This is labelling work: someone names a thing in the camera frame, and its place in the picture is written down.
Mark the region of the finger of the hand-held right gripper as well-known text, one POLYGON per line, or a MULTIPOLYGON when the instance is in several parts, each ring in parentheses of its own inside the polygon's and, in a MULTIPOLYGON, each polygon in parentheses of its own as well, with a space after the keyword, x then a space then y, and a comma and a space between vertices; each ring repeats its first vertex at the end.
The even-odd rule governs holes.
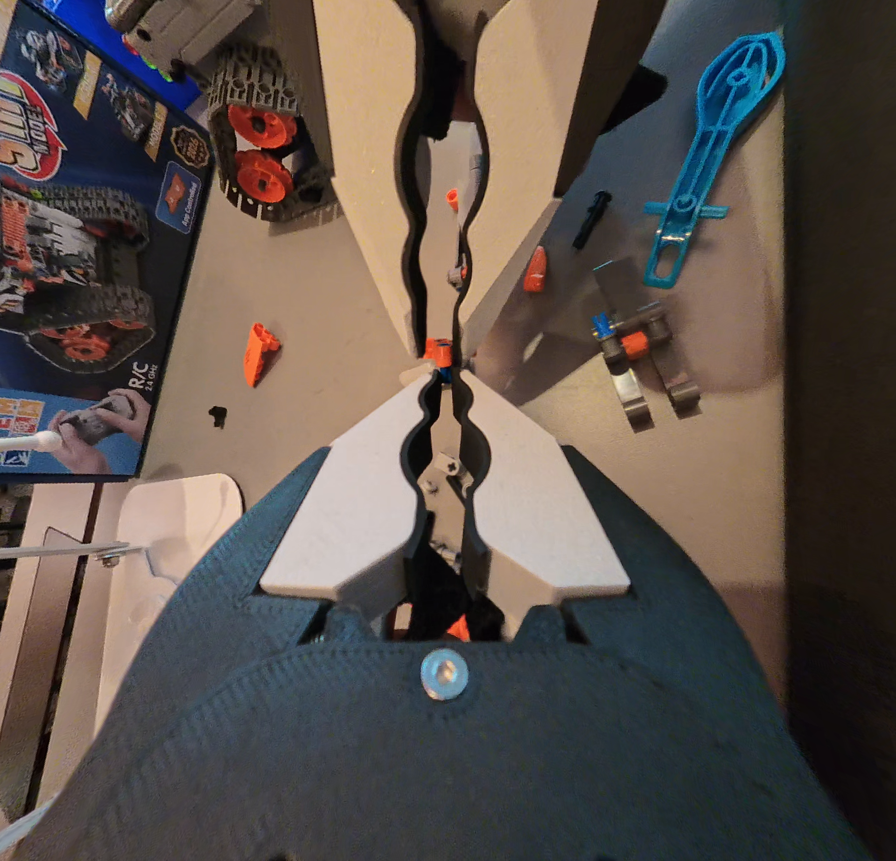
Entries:
POLYGON ((470 359, 528 266, 560 200, 559 166, 599 0, 509 0, 479 38, 473 98, 484 173, 465 225, 458 354, 470 359))
POLYGON ((333 186, 393 327, 422 355, 425 212, 416 138, 422 45, 413 0, 312 0, 333 186))

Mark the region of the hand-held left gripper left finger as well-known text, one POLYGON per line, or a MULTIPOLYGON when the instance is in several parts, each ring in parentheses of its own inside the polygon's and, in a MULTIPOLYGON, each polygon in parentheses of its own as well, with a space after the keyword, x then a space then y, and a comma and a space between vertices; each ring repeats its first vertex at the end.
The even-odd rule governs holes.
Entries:
POLYGON ((433 458, 442 379, 421 375, 330 444, 261 577, 266 594, 400 602, 405 561, 421 546, 419 480, 433 458))

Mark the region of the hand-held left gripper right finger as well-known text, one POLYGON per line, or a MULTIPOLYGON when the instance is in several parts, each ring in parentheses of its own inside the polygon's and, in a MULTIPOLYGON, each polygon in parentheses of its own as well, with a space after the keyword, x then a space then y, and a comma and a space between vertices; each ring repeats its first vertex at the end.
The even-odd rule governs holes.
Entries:
POLYGON ((462 573, 495 604, 619 596, 631 584, 554 437, 459 371, 455 416, 465 498, 462 573))

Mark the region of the grey white orange brick arm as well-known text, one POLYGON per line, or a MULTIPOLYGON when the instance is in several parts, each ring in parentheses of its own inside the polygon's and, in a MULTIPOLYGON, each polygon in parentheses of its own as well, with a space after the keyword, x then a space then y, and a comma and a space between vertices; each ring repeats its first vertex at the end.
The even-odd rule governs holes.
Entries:
POLYGON ((469 172, 466 183, 459 189, 450 190, 446 195, 449 206, 456 214, 458 228, 457 259, 454 266, 448 270, 446 280, 457 291, 463 288, 464 279, 468 270, 468 262, 462 247, 462 229, 469 216, 469 211, 476 199, 484 168, 484 155, 481 148, 474 148, 469 152, 469 172))

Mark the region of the grey orange brick claw assembly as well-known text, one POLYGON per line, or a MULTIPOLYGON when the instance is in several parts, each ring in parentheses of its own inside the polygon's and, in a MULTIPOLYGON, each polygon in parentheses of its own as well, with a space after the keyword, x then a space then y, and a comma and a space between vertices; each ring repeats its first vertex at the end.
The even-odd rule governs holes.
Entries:
POLYGON ((649 402, 634 369, 636 362, 651 363, 677 417, 698 412, 700 388, 675 345, 674 333, 661 303, 648 303, 627 318, 601 311, 591 317, 590 331, 620 406, 634 430, 644 429, 652 422, 649 402))

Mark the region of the grey tracked toy robot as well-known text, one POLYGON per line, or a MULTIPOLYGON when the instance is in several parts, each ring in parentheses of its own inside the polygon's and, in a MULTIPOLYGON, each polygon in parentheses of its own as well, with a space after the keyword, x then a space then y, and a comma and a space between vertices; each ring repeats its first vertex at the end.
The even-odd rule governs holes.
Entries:
POLYGON ((148 65, 202 90, 234 207, 298 228, 342 215, 313 0, 106 0, 105 14, 148 65))

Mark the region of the black pin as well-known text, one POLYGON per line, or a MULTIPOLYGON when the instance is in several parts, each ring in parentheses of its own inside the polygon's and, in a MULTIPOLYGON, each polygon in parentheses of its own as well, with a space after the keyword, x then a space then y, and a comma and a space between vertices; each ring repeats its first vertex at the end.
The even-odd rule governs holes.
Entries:
POLYGON ((587 208, 586 215, 573 239, 572 248, 574 250, 581 251, 585 248, 596 226, 606 215, 612 200, 613 195, 609 191, 598 191, 594 195, 587 208))

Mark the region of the cyan plastic brick tool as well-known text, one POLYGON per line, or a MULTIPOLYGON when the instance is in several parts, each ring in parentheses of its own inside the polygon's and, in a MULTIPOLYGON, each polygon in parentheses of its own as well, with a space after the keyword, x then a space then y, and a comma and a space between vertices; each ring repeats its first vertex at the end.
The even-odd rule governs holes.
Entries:
POLYGON ((684 268, 693 232, 702 219, 723 219, 729 208, 709 196, 735 140, 764 111, 784 73, 787 56, 776 32, 742 35, 703 71, 696 88, 692 143, 664 202, 646 202, 657 228, 644 285, 669 290, 684 268))

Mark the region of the white book stand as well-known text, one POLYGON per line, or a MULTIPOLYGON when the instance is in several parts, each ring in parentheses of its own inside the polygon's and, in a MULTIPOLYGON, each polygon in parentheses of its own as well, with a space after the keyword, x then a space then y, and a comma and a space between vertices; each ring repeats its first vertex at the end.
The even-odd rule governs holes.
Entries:
POLYGON ((244 511, 226 474, 28 489, 2 536, 2 826, 63 789, 162 609, 244 511))

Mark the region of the orange wedge brick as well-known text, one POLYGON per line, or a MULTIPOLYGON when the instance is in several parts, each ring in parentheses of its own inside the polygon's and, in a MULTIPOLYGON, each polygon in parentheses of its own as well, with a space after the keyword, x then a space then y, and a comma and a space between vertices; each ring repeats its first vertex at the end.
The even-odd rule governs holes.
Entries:
POLYGON ((249 330, 243 357, 245 383, 255 388, 261 380, 265 366, 272 354, 281 350, 281 341, 261 322, 254 322, 249 330))

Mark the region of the blue plastic bin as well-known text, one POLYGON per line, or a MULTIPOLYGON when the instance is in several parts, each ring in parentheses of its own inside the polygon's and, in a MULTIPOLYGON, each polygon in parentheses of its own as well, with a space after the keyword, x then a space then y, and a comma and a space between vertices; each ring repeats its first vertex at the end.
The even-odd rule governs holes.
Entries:
POLYGON ((75 33, 103 51, 119 69, 149 87, 170 108, 185 113, 199 98, 199 89, 191 80, 168 82, 126 48, 122 36, 106 22, 106 0, 44 0, 44 4, 75 33))

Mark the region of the dark blue robot kit box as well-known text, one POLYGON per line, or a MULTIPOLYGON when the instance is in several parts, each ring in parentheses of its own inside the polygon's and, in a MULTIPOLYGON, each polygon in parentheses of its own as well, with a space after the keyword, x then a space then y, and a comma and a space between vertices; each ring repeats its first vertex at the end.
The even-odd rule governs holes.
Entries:
POLYGON ((1 4, 3 482, 136 476, 214 159, 37 0, 1 4))

